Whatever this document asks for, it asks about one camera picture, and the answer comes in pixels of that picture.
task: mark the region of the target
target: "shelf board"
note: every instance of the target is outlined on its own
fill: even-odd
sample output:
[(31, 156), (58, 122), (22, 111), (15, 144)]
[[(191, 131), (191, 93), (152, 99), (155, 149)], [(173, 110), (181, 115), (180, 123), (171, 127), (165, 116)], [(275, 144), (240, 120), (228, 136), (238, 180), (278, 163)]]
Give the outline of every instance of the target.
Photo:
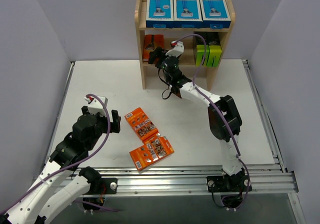
[[(164, 49), (170, 50), (171, 46), (170, 43), (172, 41), (176, 41), (177, 38), (165, 38), (164, 39)], [(192, 38), (186, 38), (182, 40), (184, 45), (184, 52), (179, 58), (179, 66), (196, 66), (195, 65), (195, 57), (194, 57), (194, 49), (193, 49), (193, 42)], [(144, 67), (152, 67), (154, 64), (148, 64), (148, 61), (144, 60), (142, 62)]]
[(227, 33), (229, 28), (211, 29), (211, 28), (152, 28), (146, 27), (146, 15), (147, 15), (147, 2), (142, 1), (139, 30), (140, 31), (184, 31), (184, 32), (215, 32), (215, 33)]

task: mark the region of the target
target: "white and blue box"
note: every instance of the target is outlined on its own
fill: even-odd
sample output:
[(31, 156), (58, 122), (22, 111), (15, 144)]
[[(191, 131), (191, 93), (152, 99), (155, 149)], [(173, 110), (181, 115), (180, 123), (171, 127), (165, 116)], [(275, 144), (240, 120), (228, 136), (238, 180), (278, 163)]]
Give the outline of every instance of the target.
[(231, 18), (226, 0), (200, 0), (202, 27), (212, 29), (229, 28)]
[(202, 16), (199, 0), (173, 0), (175, 28), (201, 28)]
[(147, 28), (173, 28), (173, 0), (147, 0), (145, 25)]

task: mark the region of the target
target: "orange package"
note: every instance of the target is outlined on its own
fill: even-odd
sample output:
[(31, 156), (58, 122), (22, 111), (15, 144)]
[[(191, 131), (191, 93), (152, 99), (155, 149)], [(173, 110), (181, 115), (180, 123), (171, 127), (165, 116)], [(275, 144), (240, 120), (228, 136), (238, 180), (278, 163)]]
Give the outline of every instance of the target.
[(145, 35), (142, 59), (148, 61), (150, 52), (153, 52), (157, 47), (164, 48), (165, 46), (164, 35)]
[(165, 136), (156, 135), (147, 140), (143, 146), (130, 151), (130, 156), (137, 170), (141, 171), (174, 152), (174, 149)]
[(145, 141), (158, 133), (158, 129), (140, 107), (127, 114), (125, 119), (141, 141)]

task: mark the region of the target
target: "purple cable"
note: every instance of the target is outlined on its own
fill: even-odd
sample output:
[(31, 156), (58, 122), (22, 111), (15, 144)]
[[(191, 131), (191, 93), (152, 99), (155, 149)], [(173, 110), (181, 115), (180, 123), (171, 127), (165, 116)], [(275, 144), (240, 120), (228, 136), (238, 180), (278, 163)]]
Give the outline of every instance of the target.
[(244, 167), (244, 169), (245, 169), (245, 171), (246, 171), (246, 173), (247, 173), (248, 185), (247, 185), (247, 187), (246, 187), (246, 192), (245, 192), (244, 198), (242, 199), (242, 202), (239, 204), (239, 206), (237, 206), (237, 207), (235, 208), (235, 209), (237, 210), (237, 209), (239, 209), (239, 208), (243, 205), (245, 199), (247, 198), (248, 192), (249, 192), (249, 186), (250, 186), (250, 175), (249, 175), (249, 171), (248, 171), (248, 168), (247, 168), (246, 164), (240, 159), (241, 153), (240, 153), (240, 150), (239, 150), (239, 147), (238, 147), (236, 138), (235, 138), (235, 136), (234, 136), (234, 134), (233, 134), (233, 132), (232, 132), (232, 130), (231, 130), (231, 128), (230, 128), (227, 120), (225, 119), (224, 115), (223, 115), (222, 112), (219, 110), (219, 108), (215, 105), (215, 103), (214, 103), (206, 94), (204, 94), (202, 91), (200, 91), (198, 87), (195, 86), (195, 85), (196, 85), (196, 77), (197, 77), (197, 75), (198, 75), (198, 73), (199, 73), (199, 71), (200, 71), (201, 67), (203, 66), (203, 64), (204, 64), (204, 62), (205, 62), (205, 59), (206, 59), (206, 54), (207, 54), (206, 40), (205, 40), (201, 35), (199, 35), (199, 34), (194, 34), (194, 33), (193, 33), (193, 34), (189, 34), (189, 35), (186, 35), (186, 36), (184, 36), (184, 37), (181, 37), (180, 39), (178, 39), (178, 40), (175, 41), (175, 42), (179, 42), (179, 41), (181, 41), (181, 40), (183, 40), (183, 39), (185, 39), (185, 38), (192, 37), (192, 36), (194, 36), (194, 37), (199, 37), (199, 38), (202, 40), (203, 44), (204, 44), (204, 53), (203, 53), (203, 57), (202, 57), (202, 60), (201, 60), (201, 64), (200, 64), (199, 67), (195, 70), (195, 74), (194, 74), (194, 76), (193, 76), (193, 78), (192, 78), (192, 85), (193, 85), (193, 87), (196, 89), (196, 91), (197, 91), (201, 96), (203, 96), (205, 99), (207, 99), (207, 100), (209, 101), (209, 103), (213, 106), (213, 108), (216, 110), (216, 112), (217, 112), (217, 113), (219, 114), (219, 116), (221, 117), (221, 119), (222, 119), (222, 121), (223, 121), (226, 129), (228, 130), (228, 133), (229, 133), (229, 135), (230, 135), (230, 137), (231, 137), (231, 139), (232, 139), (232, 141), (233, 141), (234, 147), (235, 147), (235, 149), (236, 149), (236, 152), (237, 152), (236, 158), (239, 160), (239, 162), (241, 162), (241, 164), (243, 165), (243, 167)]
[(84, 201), (84, 200), (74, 200), (73, 202), (74, 202), (74, 203), (84, 203), (84, 204), (88, 204), (88, 205), (91, 205), (91, 206), (93, 206), (93, 207), (103, 209), (104, 211), (107, 211), (107, 212), (114, 212), (114, 213), (119, 212), (119, 210), (117, 210), (117, 209), (112, 209), (112, 208), (104, 207), (104, 206), (97, 205), (97, 204), (94, 204), (94, 203), (91, 203), (91, 202), (88, 202), (88, 201)]
[(23, 198), (25, 198), (26, 196), (28, 196), (31, 192), (33, 192), (35, 189), (37, 189), (39, 186), (41, 186), (45, 181), (47, 181), (48, 179), (52, 178), (54, 175), (56, 175), (56, 174), (58, 174), (58, 173), (61, 173), (61, 172), (65, 171), (65, 170), (67, 170), (67, 169), (70, 169), (70, 168), (73, 168), (73, 167), (75, 167), (75, 166), (78, 166), (79, 164), (81, 164), (81, 163), (89, 160), (89, 159), (92, 158), (95, 154), (97, 154), (97, 153), (102, 149), (102, 147), (105, 145), (105, 143), (106, 143), (106, 141), (107, 141), (107, 139), (108, 139), (108, 137), (109, 137), (110, 128), (111, 128), (111, 125), (110, 125), (110, 116), (109, 116), (107, 107), (106, 107), (106, 105), (103, 103), (103, 101), (102, 101), (99, 97), (97, 97), (96, 95), (94, 95), (94, 94), (87, 94), (85, 97), (87, 97), (87, 98), (88, 98), (88, 97), (93, 97), (93, 98), (97, 99), (98, 102), (100, 102), (100, 104), (102, 105), (103, 110), (104, 110), (104, 112), (105, 112), (105, 114), (106, 114), (108, 129), (107, 129), (107, 131), (106, 131), (105, 138), (104, 138), (104, 140), (102, 141), (101, 145), (98, 147), (97, 150), (95, 150), (91, 155), (87, 156), (86, 158), (84, 158), (84, 159), (82, 159), (82, 160), (80, 160), (80, 161), (77, 161), (77, 162), (75, 162), (75, 163), (73, 163), (73, 164), (71, 164), (71, 165), (68, 165), (68, 166), (66, 166), (66, 167), (64, 167), (64, 168), (61, 168), (61, 169), (53, 172), (52, 174), (48, 175), (47, 177), (45, 177), (42, 181), (38, 182), (36, 185), (34, 185), (34, 187), (30, 188), (25, 194), (23, 194), (23, 195), (19, 198), (19, 200), (17, 200), (14, 204), (12, 204), (12, 205), (11, 205), (10, 207), (8, 207), (7, 209), (3, 210), (3, 211), (0, 213), (0, 215), (1, 215), (1, 214), (6, 214), (6, 212), (7, 212), (8, 210), (10, 210), (12, 207), (14, 207), (18, 202), (20, 202)]

